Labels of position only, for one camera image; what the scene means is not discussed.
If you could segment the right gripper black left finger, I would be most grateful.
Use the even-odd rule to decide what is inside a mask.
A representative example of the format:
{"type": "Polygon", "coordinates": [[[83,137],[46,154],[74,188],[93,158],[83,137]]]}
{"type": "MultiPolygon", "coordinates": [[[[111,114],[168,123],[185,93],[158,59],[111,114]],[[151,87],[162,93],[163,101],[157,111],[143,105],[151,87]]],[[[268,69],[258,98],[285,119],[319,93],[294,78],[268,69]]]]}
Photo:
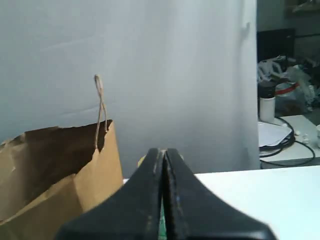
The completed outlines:
{"type": "Polygon", "coordinates": [[[164,154],[151,148],[126,183],[98,206],[63,224],[57,240],[156,240],[164,154]]]}

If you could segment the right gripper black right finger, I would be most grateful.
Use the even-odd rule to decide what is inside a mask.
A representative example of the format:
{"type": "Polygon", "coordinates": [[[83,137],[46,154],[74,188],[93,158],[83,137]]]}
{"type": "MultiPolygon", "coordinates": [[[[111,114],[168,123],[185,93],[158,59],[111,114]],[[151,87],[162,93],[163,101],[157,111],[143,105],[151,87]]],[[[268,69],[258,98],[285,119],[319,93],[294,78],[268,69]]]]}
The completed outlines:
{"type": "Polygon", "coordinates": [[[169,240],[274,240],[271,228],[212,193],[178,151],[163,161],[163,206],[169,240]]]}

